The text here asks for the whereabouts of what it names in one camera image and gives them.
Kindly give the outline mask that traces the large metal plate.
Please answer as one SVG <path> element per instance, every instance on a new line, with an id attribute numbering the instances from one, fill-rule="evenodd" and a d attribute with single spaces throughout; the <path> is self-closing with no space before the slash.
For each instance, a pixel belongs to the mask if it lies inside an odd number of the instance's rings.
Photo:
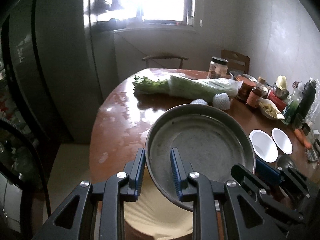
<path id="1" fill-rule="evenodd" d="M 231 179 L 231 168 L 241 164 L 255 172 L 254 149 L 240 124 L 227 113 L 207 105 L 185 104 L 164 112 L 146 138 L 149 174 L 157 189 L 173 204 L 192 211 L 191 202 L 176 195 L 170 151 L 177 148 L 183 161 L 213 181 Z"/>

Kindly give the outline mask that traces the red bowl white inside far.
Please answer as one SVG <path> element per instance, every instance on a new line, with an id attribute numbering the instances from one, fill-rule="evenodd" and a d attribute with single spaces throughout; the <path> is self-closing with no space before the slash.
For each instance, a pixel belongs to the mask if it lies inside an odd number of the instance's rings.
<path id="1" fill-rule="evenodd" d="M 281 129 L 273 128 L 272 129 L 272 139 L 276 143 L 276 146 L 284 154 L 290 155 L 293 152 L 293 146 L 291 140 Z"/>

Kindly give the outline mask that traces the red bowl white inside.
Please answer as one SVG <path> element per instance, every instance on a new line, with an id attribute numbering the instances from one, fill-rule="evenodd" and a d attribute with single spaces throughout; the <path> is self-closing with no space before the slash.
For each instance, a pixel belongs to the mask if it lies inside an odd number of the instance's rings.
<path id="1" fill-rule="evenodd" d="M 290 155 L 293 152 L 293 146 L 291 140 L 281 129 L 273 128 L 272 129 L 272 139 L 276 143 L 276 146 L 284 154 Z"/>
<path id="2" fill-rule="evenodd" d="M 274 140 L 264 131 L 254 129 L 249 138 L 256 155 L 267 163 L 274 163 L 278 158 L 278 149 Z"/>

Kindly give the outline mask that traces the orange carrot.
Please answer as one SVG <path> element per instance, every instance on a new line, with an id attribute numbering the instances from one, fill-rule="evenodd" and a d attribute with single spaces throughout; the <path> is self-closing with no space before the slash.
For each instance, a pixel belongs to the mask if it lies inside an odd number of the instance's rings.
<path id="1" fill-rule="evenodd" d="M 299 142 L 306 148 L 306 149 L 311 149 L 312 148 L 312 144 L 308 141 L 308 139 L 306 138 L 304 132 L 301 129 L 295 129 L 294 130 L 294 134 L 297 137 L 297 139 L 299 140 Z"/>

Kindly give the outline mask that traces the snack bag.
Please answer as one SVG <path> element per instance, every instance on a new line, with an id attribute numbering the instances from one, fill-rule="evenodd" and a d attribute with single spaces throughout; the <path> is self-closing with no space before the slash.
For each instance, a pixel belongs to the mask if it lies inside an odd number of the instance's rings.
<path id="1" fill-rule="evenodd" d="M 284 116 L 279 111 L 279 109 L 276 107 L 274 102 L 272 102 L 269 99 L 261 98 L 259 100 L 259 108 L 262 112 L 262 114 L 271 120 L 284 120 Z"/>

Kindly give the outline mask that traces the red tin can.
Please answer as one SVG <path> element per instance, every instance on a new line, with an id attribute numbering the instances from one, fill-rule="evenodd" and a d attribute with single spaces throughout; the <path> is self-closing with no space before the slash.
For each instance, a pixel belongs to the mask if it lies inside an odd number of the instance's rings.
<path id="1" fill-rule="evenodd" d="M 281 100 L 280 98 L 278 98 L 278 97 L 274 94 L 273 90 L 270 90 L 270 91 L 269 91 L 269 93 L 268 93 L 268 95 L 267 95 L 267 99 L 268 99 L 268 100 L 271 100 L 271 101 L 276 105 L 277 109 L 278 109 L 280 112 L 282 112 L 282 111 L 285 109 L 285 107 L 287 106 L 287 103 L 286 103 L 285 101 Z"/>

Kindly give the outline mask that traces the brown sauce bottle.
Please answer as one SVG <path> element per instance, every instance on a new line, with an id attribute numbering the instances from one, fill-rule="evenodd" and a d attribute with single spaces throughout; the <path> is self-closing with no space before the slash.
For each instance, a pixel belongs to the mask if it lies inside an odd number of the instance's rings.
<path id="1" fill-rule="evenodd" d="M 255 109 L 258 107 L 259 100 L 264 94 L 264 85 L 265 79 L 263 79 L 262 77 L 258 77 L 257 84 L 254 88 L 252 88 L 246 101 L 246 105 L 249 108 Z"/>

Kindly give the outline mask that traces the cream ceramic plate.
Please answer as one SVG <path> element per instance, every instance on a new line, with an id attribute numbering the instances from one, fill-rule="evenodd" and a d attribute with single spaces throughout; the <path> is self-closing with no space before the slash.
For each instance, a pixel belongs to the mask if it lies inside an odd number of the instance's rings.
<path id="1" fill-rule="evenodd" d="M 192 239 L 193 213 L 168 201 L 144 170 L 140 196 L 124 203 L 126 239 Z"/>

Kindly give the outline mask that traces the metal cup with yellow item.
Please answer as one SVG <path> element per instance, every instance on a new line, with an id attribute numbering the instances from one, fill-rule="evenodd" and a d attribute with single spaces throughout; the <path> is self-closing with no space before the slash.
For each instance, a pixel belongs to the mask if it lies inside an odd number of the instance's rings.
<path id="1" fill-rule="evenodd" d="M 276 82 L 273 84 L 272 91 L 274 95 L 281 100 L 288 97 L 289 91 L 287 90 L 286 76 L 280 75 L 277 77 Z"/>

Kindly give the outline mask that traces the foam-netted fruit right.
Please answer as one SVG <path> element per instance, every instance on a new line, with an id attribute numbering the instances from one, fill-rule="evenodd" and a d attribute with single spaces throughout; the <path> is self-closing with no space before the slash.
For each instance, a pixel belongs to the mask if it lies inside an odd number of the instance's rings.
<path id="1" fill-rule="evenodd" d="M 220 93 L 220 94 L 214 95 L 213 106 L 220 110 L 230 109 L 231 103 L 227 93 Z"/>

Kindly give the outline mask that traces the foam-netted fruit left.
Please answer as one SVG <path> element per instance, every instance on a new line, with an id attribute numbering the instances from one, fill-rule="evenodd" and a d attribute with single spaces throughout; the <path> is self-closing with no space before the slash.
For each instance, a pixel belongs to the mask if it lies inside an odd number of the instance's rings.
<path id="1" fill-rule="evenodd" d="M 196 99 L 193 100 L 190 104 L 197 104 L 197 105 L 208 105 L 208 103 L 203 99 Z"/>

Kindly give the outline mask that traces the glass jar black lid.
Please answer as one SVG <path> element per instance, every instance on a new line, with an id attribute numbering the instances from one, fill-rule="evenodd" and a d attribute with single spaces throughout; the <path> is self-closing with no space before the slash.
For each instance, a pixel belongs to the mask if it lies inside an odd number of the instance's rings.
<path id="1" fill-rule="evenodd" d="M 212 57 L 207 74 L 208 79 L 221 78 L 227 75 L 228 61 L 219 57 Z"/>

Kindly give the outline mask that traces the black refrigerator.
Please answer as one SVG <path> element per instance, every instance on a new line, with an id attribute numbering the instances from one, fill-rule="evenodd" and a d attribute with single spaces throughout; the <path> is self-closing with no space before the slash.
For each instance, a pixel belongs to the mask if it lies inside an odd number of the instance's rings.
<path id="1" fill-rule="evenodd" d="M 61 144 L 90 141 L 103 96 L 88 9 L 88 0 L 1 0 L 4 69 L 28 131 L 14 165 L 23 187 L 48 183 Z"/>

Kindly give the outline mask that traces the leafy green vegetable bunch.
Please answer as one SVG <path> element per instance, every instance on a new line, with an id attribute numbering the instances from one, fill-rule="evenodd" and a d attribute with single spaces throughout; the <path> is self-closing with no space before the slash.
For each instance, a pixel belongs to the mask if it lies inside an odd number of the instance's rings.
<path id="1" fill-rule="evenodd" d="M 133 81 L 135 94 L 169 94 L 168 80 L 152 80 L 136 75 Z"/>

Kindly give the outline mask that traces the wooden chair at window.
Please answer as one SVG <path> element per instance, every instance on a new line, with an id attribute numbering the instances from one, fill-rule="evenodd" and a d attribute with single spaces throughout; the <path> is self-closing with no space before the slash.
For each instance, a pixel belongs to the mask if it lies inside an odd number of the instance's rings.
<path id="1" fill-rule="evenodd" d="M 188 61 L 189 58 L 185 56 L 172 54 L 172 53 L 159 53 L 159 54 L 148 55 L 142 58 L 142 61 L 145 62 L 146 68 L 150 68 L 149 61 L 157 61 L 157 60 L 179 60 L 180 61 L 179 69 L 182 69 L 183 61 Z"/>

